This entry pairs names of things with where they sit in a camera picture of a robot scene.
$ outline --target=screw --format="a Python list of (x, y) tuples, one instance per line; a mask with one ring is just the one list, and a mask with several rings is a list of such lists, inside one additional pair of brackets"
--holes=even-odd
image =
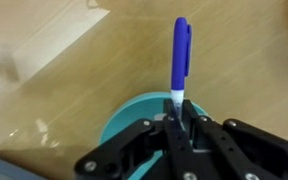
[(172, 116), (169, 116), (167, 119), (170, 120), (170, 121), (174, 120), (174, 118)]
[(149, 121), (144, 121), (143, 124), (144, 124), (145, 126), (149, 126), (151, 123), (150, 123)]
[(200, 119), (201, 119), (202, 121), (207, 121), (207, 118), (204, 117), (204, 116), (201, 116)]
[(197, 177), (196, 177), (196, 175), (194, 173), (186, 172), (183, 175), (183, 179), (184, 180), (197, 180)]
[(84, 166), (85, 170), (87, 172), (91, 172), (91, 171), (94, 171), (95, 168), (96, 168), (96, 162), (95, 161), (90, 161), (90, 162), (87, 162)]
[(234, 121), (229, 121), (228, 123), (232, 126), (236, 126), (236, 123)]
[(245, 179), (246, 180), (260, 180), (255, 174), (252, 173), (247, 173), (245, 174)]

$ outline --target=table surface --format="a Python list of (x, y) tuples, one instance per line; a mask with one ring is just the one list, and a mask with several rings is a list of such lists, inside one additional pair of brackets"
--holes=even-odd
[(178, 16), (186, 97), (288, 139), (288, 0), (0, 0), (0, 157), (72, 179), (120, 105), (169, 91)]

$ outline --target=blue marker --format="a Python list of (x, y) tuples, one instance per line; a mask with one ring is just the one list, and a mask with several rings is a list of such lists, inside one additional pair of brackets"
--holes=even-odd
[(182, 119), (185, 77), (188, 76), (191, 51), (191, 26), (183, 17), (177, 18), (174, 27), (171, 97), (175, 110)]

